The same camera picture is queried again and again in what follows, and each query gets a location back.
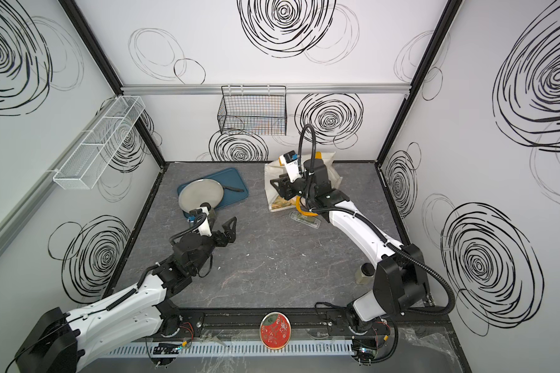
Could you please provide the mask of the canvas tote bag yellow handles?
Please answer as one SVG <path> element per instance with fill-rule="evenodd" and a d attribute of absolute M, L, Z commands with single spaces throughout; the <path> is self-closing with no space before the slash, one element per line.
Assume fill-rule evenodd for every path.
<path fill-rule="evenodd" d="M 266 196 L 269 208 L 274 211 L 283 201 L 305 214 L 317 208 L 329 208 L 348 200 L 338 188 L 342 178 L 333 166 L 334 152 L 316 152 L 299 155 L 287 152 L 278 160 L 264 166 Z"/>

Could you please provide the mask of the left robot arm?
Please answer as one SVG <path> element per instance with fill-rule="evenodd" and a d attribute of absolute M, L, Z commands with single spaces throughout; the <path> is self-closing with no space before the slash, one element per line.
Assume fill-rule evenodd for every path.
<path fill-rule="evenodd" d="M 146 268 L 139 280 L 88 306 L 43 314 L 9 362 L 21 372 L 78 372 L 99 357 L 176 323 L 177 306 L 171 299 L 212 265 L 214 249 L 236 240 L 236 218 L 220 231 L 210 231 L 202 213 L 193 227 L 170 238 L 173 253 Z"/>

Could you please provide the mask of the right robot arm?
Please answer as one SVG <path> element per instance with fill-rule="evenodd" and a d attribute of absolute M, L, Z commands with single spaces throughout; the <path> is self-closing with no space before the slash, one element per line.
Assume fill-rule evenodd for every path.
<path fill-rule="evenodd" d="M 367 331 L 379 319 L 406 312 L 447 315 L 454 310 L 454 290 L 437 271 L 426 265 L 420 248 L 393 239 L 362 214 L 345 193 L 332 186 L 322 159 L 302 161 L 295 152 L 290 152 L 281 156 L 276 164 L 282 170 L 269 183 L 277 194 L 284 200 L 295 200 L 301 211 L 316 214 L 340 229 L 363 252 L 374 271 L 372 289 L 345 308 L 354 333 Z M 429 278 L 445 290 L 445 306 L 417 306 L 417 302 L 430 293 Z"/>

